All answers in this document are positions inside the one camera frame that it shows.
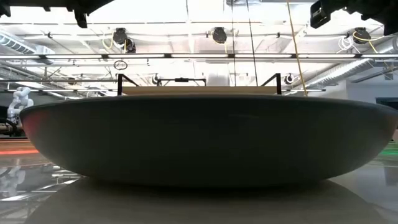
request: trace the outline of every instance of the ceiling-mounted camera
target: ceiling-mounted camera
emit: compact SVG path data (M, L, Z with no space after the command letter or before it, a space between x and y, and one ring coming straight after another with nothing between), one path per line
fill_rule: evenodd
M353 38L354 42L356 42L357 44L366 44L368 43L368 41L365 40L372 39L370 33L366 31L365 27L355 28L355 35L353 35Z
M113 41L119 45L126 53L136 53L136 44L132 39L130 39L126 34L126 28L116 28L113 33Z
M227 36L224 27L215 27L212 38L217 44L225 44Z

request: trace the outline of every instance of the fluorescent light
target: fluorescent light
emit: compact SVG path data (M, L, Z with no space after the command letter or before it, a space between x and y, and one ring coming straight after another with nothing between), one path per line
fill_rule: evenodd
M68 92L68 91L74 91L74 90L42 90L42 91L50 91L50 92Z
M17 84L29 86L32 88L45 88L45 86L38 84L38 83L34 83L34 82L17 82Z
M39 59L38 55L0 55L0 59Z
M68 180L68 181L65 181L63 184L71 184L71 183L73 183L74 181L76 181L76 180Z
M109 58L163 58L164 54L111 54Z
M46 55L48 59L82 59L82 58L102 58L102 55Z
M299 58L353 58L355 54L300 54Z
M116 90L104 89L104 90L77 90L77 91L82 91L82 92L100 92L100 91L116 91Z
M228 58L228 54L172 54L173 58Z
M292 94L297 93L297 92L303 92L304 90L282 90L284 92L291 92ZM307 92L311 91L326 91L326 90L307 90Z
M366 54L362 58L398 58L398 54Z
M254 54L256 58L291 58L291 54ZM236 54L237 58L253 58L253 54Z

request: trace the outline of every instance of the cable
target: cable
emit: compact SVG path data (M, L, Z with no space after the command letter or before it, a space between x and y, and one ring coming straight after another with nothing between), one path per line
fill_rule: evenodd
M352 37L342 37L339 41L338 41L338 46L340 47L341 50L337 51L336 54L344 51L344 50L349 50L350 48L354 48L359 54L361 54L361 52L354 46L355 42L354 39Z
M13 123L12 121L9 121L6 118L0 118L0 123L9 124L12 127L12 131L0 132L1 134L12 136L13 134L15 134L17 132L17 125L15 123Z
M114 35L114 33L112 33L111 45L110 45L110 46L107 46L107 45L105 44L105 39L102 39L102 44L104 45L104 47L105 47L106 49L111 49L111 48L112 48L112 46L113 46L113 35Z
M297 58L297 64L298 64L298 71L300 72L300 79L303 85L303 89L304 89L304 95L308 96L308 91L307 91L307 87L305 86L305 81L304 81L304 77L303 77L303 73L301 71L301 64L300 64L300 57L299 57L299 50L297 50L297 43L296 43L296 37L295 37L295 32L294 32L294 27L293 27L293 20L292 20L292 13L290 11L290 3L289 0L286 0L287 3L287 10L289 11L289 18L290 18L290 27L292 28L292 36L293 36L293 42L294 42L294 49L296 51L296 58Z
M257 77L256 56L254 53L253 32L251 30L251 19L250 19L249 1L248 0L246 0L246 6L248 7L248 14L249 14L249 28L250 28L251 50L253 52L254 74L256 75L256 86L259 86L259 79Z
M234 4L231 5L232 10L232 54L235 54L235 29L234 29ZM236 57L234 57L234 82L236 86Z
M358 40L362 40L362 41L368 41L368 42L370 42L370 41L376 41L376 40L380 40L380 39L382 39L382 38L385 38L385 37L386 37L386 36L382 36L382 37L379 37L379 38L376 38L376 39L370 39L370 40L369 40L369 39L362 39L362 38L356 37L356 36L355 36L355 34L356 34L356 33L358 33L358 32L356 32L356 31L355 31L355 32L353 33L353 37L357 38Z
M379 52L376 50L376 48L374 47L374 45L372 44L372 41L379 40L379 39L381 39L381 38L383 38L383 37L380 37L380 38L377 38L377 39L373 39L373 40L367 40L367 39L361 39L361 38L356 37L356 36L355 36L355 33L356 33L356 32L353 33L353 36L354 36L355 38L357 38L358 40L367 41L367 42L369 43L369 45L372 47L373 51L374 51L376 54L379 53ZM387 68L388 68L390 71L393 70L393 68L391 68L386 62L384 62L384 64L387 66Z
M379 52L376 50L376 48L373 46L373 44L372 44L372 42L371 41L369 41L369 44L370 44L370 46L372 47L372 49L374 50L374 52L376 53L376 54L378 54Z

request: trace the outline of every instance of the ventilation duct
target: ventilation duct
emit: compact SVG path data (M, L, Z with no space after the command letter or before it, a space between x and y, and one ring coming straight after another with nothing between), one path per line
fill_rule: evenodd
M0 44L21 54L54 54L54 51L46 46L30 44L3 30L0 30ZM47 65L53 63L51 60L38 60L38 62Z
M380 54L396 54L398 53L398 37L394 37L382 44L376 46L376 50ZM364 52L364 54L374 54L373 49ZM357 60L349 64L340 64L330 70L327 70L315 78L306 81L307 88L314 85L327 85L329 83L336 83L340 80L344 80L350 76L356 75L360 72L369 70L376 66L376 62L373 59L367 58L362 60Z

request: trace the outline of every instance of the wooden panel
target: wooden panel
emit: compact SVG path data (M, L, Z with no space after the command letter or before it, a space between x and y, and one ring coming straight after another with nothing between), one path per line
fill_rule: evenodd
M276 86L124 86L123 93L127 95L151 95L151 94L264 94L276 93Z

